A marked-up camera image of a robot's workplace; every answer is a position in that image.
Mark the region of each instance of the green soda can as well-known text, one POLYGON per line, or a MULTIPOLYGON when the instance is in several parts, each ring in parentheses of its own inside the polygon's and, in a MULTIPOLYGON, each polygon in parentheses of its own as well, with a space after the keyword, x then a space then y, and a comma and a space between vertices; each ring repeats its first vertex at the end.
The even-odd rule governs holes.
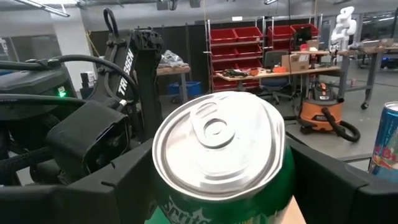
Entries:
POLYGON ((156 200, 172 224, 279 223, 293 195, 284 120, 250 93, 185 103, 158 129, 152 156, 156 200))

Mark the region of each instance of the chair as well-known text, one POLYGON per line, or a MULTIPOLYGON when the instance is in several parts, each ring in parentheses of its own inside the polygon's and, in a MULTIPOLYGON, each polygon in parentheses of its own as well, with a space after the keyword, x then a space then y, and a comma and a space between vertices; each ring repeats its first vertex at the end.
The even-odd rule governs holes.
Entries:
MULTIPOLYGON (((274 64, 282 63, 282 56, 288 55, 289 52, 286 50, 273 50, 268 51, 264 57, 264 67, 271 68, 274 64)), ((284 76, 280 78, 262 78, 260 80, 261 88, 272 95, 276 104, 279 104, 279 97, 285 97, 291 99, 292 96, 283 94, 280 91, 290 85, 289 76, 284 76)))

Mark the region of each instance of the cardboard box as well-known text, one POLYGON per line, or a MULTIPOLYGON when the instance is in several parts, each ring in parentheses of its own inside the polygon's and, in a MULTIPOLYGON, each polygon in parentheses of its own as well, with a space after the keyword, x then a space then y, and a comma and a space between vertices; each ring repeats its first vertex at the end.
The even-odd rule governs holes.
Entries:
POLYGON ((291 55, 283 55, 282 56, 282 66, 286 67, 286 70, 290 72, 299 72, 308 70, 310 65, 310 56, 303 54, 291 54, 291 55))
POLYGON ((319 49, 319 40, 308 40, 307 46, 308 46, 308 50, 310 50, 311 47, 315 47, 316 49, 319 49))
POLYGON ((394 39, 392 38, 385 38, 380 40, 380 47, 391 47, 394 45, 394 39))

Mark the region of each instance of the concrete floor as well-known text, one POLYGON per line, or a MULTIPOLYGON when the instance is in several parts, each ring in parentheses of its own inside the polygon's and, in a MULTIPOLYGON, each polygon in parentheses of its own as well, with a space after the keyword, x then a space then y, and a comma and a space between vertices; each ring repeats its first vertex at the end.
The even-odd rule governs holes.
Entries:
MULTIPOLYGON (((357 86, 364 85, 368 77, 368 70, 358 69, 355 63, 351 63, 348 76, 349 78, 356 79, 357 86)), ((338 80, 338 78, 322 76, 321 80, 333 81, 338 80)), ((286 122, 286 130, 308 146, 331 157, 341 158, 372 152, 383 106, 388 101, 398 100, 398 72, 382 70, 377 73, 376 83, 373 89, 372 100, 367 110, 360 108, 364 101, 364 90, 349 92, 345 96, 343 120, 356 126, 361 131, 361 139, 357 143, 344 140, 334 133, 303 135, 300 132, 300 126, 296 122, 291 121, 286 122)), ((163 97, 161 101, 163 114, 166 117, 178 105, 171 105, 169 101, 165 101, 164 99, 166 98, 163 97)), ((281 101, 280 105, 276 105, 275 107, 280 111, 282 116, 293 115, 291 102, 281 101)), ((366 170, 368 168, 368 161, 355 162, 352 165, 366 170)))

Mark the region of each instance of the orange shop vacuum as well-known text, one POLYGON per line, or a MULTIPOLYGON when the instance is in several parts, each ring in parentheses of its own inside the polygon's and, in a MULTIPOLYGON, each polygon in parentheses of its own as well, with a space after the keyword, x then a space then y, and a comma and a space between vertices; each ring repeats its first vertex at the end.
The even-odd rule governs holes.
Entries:
POLYGON ((297 120, 301 124, 300 132, 303 134, 334 131, 345 140, 357 142, 361 137, 359 130, 341 119, 343 102, 344 99, 333 91, 332 86, 318 82, 314 84, 307 97, 302 93, 298 116, 287 116, 284 119, 297 120))

